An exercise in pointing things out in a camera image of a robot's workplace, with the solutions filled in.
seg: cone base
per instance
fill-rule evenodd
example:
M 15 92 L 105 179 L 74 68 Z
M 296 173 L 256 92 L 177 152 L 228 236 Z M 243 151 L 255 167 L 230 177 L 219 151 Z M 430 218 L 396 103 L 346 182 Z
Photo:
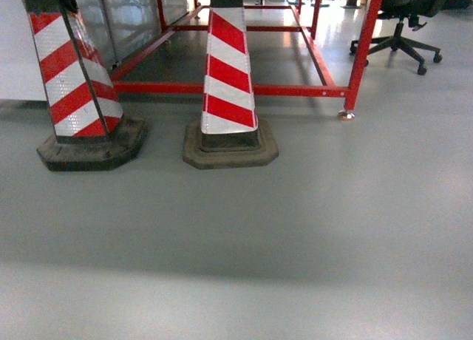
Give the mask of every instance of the cone base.
M 342 7 L 344 9 L 361 9 L 361 6 L 358 6 L 358 0 L 347 0 L 347 3 Z
M 268 122 L 258 122 L 259 149 L 239 152 L 204 152 L 200 149 L 200 121 L 187 125 L 183 160 L 198 169 L 227 169 L 265 166 L 279 156 L 278 146 Z
M 37 152 L 50 171 L 113 170 L 134 159 L 146 137 L 145 121 L 123 114 L 106 143 L 58 143 L 54 135 Z

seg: table leg foot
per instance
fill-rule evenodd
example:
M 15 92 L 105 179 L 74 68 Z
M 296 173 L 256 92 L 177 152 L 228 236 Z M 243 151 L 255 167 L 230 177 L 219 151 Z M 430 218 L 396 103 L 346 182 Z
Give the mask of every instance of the table leg foot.
M 348 111 L 348 110 L 344 109 L 344 110 L 338 112 L 337 118 L 339 120 L 345 120 L 345 121 L 354 120 L 355 119 L 355 114 L 352 111 Z

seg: red stripe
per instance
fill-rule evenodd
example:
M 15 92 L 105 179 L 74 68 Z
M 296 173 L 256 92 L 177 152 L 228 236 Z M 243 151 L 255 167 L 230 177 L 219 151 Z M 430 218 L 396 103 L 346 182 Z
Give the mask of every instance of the red stripe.
M 30 20 L 31 26 L 33 27 L 33 32 L 35 34 L 38 33 L 59 17 L 61 17 L 60 13 L 42 13 L 40 16 L 37 16 L 35 13 L 31 13 Z
M 54 124 L 61 122 L 91 100 L 92 95 L 90 95 L 89 87 L 86 83 L 83 83 L 51 106 L 52 122 Z
M 118 102 L 118 95 L 113 87 L 99 83 L 98 81 L 92 81 L 92 87 L 98 98 L 107 98 Z
M 225 84 L 242 91 L 251 92 L 250 77 L 246 72 L 242 72 L 211 55 L 207 62 L 208 75 L 212 78 L 223 81 Z
M 219 40 L 246 54 L 245 34 L 213 11 L 209 31 Z
M 77 60 L 74 45 L 71 41 L 60 46 L 41 61 L 41 71 L 43 72 L 44 82 L 47 83 Z
M 253 111 L 205 94 L 206 111 L 212 115 L 254 128 Z
M 105 129 L 100 119 L 89 124 L 86 128 L 74 134 L 74 137 L 93 137 L 96 135 L 105 135 Z
M 79 48 L 79 53 L 82 55 L 83 58 L 89 59 L 90 61 L 94 61 L 95 63 L 99 63 L 103 66 L 101 57 L 98 54 L 97 49 L 87 43 L 82 42 L 80 39 L 76 38 L 75 40 Z
M 110 133 L 113 132 L 113 130 L 120 123 L 120 120 L 121 120 L 121 118 L 110 117 L 110 116 L 103 116 L 103 119 L 105 120 L 106 127 Z

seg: black rubber base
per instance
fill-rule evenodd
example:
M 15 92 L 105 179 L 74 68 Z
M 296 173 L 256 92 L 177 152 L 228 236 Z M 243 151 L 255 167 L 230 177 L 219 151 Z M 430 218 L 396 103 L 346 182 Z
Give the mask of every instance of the black rubber base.
M 259 149 L 239 152 L 204 152 L 200 149 L 202 132 L 200 121 L 187 125 L 183 160 L 198 169 L 226 169 L 265 166 L 279 155 L 268 122 L 259 120 Z
M 347 3 L 342 7 L 344 9 L 361 9 L 361 6 L 358 6 L 358 0 L 347 0 Z
M 259 149 L 258 131 L 229 135 L 204 135 L 200 141 L 204 152 L 235 152 Z
M 50 171 L 112 170 L 137 156 L 147 131 L 144 120 L 124 114 L 109 142 L 62 144 L 52 135 L 37 152 Z
M 330 7 L 330 4 L 320 4 L 320 7 Z

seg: white stripe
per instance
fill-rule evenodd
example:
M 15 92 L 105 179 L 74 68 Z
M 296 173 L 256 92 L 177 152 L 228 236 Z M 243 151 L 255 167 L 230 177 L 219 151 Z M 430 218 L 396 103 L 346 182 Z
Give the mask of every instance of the white stripe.
M 74 37 L 95 49 L 95 45 L 92 42 L 89 33 L 86 31 L 82 16 L 77 14 L 76 16 L 68 15 L 67 17 L 69 19 L 69 23 L 71 24 L 72 31 L 74 32 Z
M 210 33 L 208 34 L 207 41 L 209 43 L 207 53 L 242 72 L 250 74 L 250 58 L 248 55 L 234 49 L 232 46 L 229 46 Z
M 57 135 L 71 137 L 98 119 L 94 101 L 90 101 L 54 125 Z
M 245 12 L 243 7 L 212 7 L 218 16 L 223 17 L 227 22 L 230 22 L 240 31 L 246 31 L 245 26 Z
M 121 118 L 123 115 L 121 105 L 117 101 L 108 98 L 97 98 L 97 100 L 103 116 Z
M 258 127 L 251 128 L 231 120 L 211 115 L 208 112 L 202 112 L 200 129 L 205 135 L 229 135 L 231 133 L 256 131 Z
M 42 61 L 68 41 L 70 41 L 69 33 L 67 32 L 62 16 L 59 16 L 56 20 L 35 34 L 39 60 Z
M 234 105 L 254 111 L 254 96 L 252 94 L 225 84 L 208 75 L 205 76 L 204 92 Z
M 79 62 L 76 61 L 69 65 L 45 84 L 50 106 L 54 105 L 85 82 L 86 79 Z
M 90 61 L 89 59 L 84 60 L 84 66 L 86 67 L 87 74 L 90 80 L 98 81 L 99 83 L 113 87 L 112 81 L 110 80 L 109 73 L 99 63 Z

